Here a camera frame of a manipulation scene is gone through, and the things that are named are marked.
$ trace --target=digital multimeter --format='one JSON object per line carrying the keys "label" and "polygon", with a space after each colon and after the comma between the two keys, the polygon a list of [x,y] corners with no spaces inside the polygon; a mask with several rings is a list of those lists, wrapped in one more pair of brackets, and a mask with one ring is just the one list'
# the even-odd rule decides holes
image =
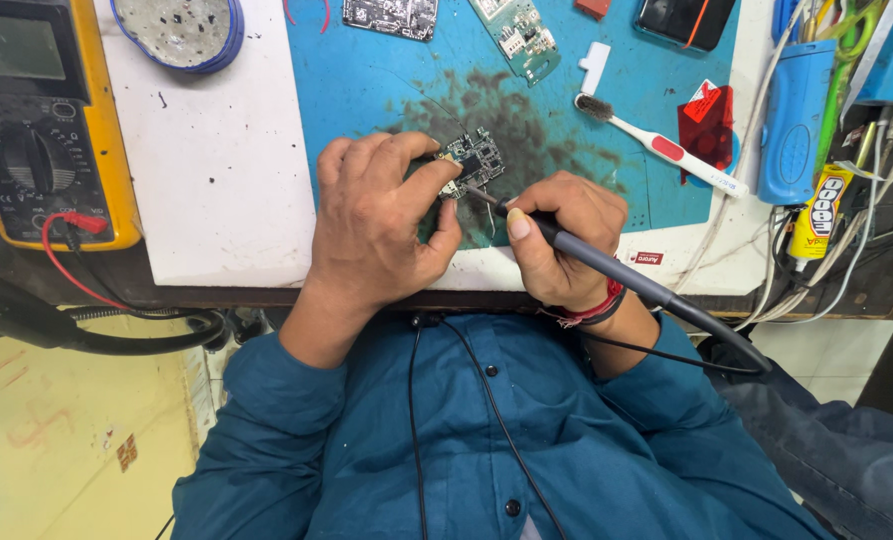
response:
{"label": "digital multimeter", "polygon": [[83,250],[140,240],[93,0],[0,0],[0,234],[42,249],[46,218],[69,212],[109,223],[78,230]]}

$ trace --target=white toothbrush handle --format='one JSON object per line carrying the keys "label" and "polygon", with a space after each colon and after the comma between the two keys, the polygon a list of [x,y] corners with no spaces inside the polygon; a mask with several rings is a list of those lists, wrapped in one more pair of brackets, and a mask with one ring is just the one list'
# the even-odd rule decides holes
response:
{"label": "white toothbrush handle", "polygon": [[736,178],[729,176],[692,153],[686,152],[679,144],[657,132],[639,129],[616,116],[610,118],[609,123],[633,136],[650,152],[667,160],[674,166],[686,169],[690,174],[714,188],[726,191],[730,197],[739,198],[750,192],[750,189],[736,181]]}

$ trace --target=circuit board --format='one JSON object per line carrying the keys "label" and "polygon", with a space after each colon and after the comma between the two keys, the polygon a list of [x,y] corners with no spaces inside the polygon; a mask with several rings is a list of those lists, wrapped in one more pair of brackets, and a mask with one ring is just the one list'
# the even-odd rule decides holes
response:
{"label": "circuit board", "polygon": [[512,72],[530,87],[560,64],[553,34],[530,0],[469,0]]}
{"label": "circuit board", "polygon": [[489,136],[489,131],[476,130],[478,139],[473,140],[469,133],[446,145],[446,150],[437,153],[438,160],[450,160],[463,166],[463,172],[440,190],[440,199],[459,199],[466,194],[466,186],[482,188],[490,180],[503,174],[503,159],[499,148]]}
{"label": "circuit board", "polygon": [[344,0],[343,23],[401,38],[428,42],[440,0]]}

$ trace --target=person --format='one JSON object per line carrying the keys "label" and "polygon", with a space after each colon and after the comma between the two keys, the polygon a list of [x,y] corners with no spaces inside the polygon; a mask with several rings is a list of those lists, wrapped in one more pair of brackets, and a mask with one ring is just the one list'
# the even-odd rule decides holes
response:
{"label": "person", "polygon": [[[697,349],[706,362],[741,365],[715,337]],[[893,539],[893,415],[842,400],[820,403],[770,363],[772,371],[756,376],[706,374],[784,483],[831,530],[849,540]]]}
{"label": "person", "polygon": [[[450,315],[419,331],[378,315],[460,245],[451,199],[417,238],[460,166],[437,159],[404,180],[439,148],[401,132],[322,151],[309,275],[280,331],[231,358],[228,402],[174,489],[173,538],[830,538],[699,367],[538,316]],[[615,253],[623,200],[558,172],[510,208],[525,289],[572,313],[601,306],[608,281],[554,252],[528,214],[556,213]],[[581,328],[699,358],[632,293]]]}

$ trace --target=wire brush bristles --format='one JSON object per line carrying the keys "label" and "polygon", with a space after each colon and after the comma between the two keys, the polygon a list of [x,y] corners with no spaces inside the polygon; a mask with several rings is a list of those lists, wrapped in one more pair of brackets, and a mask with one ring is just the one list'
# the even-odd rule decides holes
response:
{"label": "wire brush bristles", "polygon": [[601,122],[608,122],[613,117],[613,105],[600,101],[588,94],[578,94],[573,100],[573,105],[592,118]]}

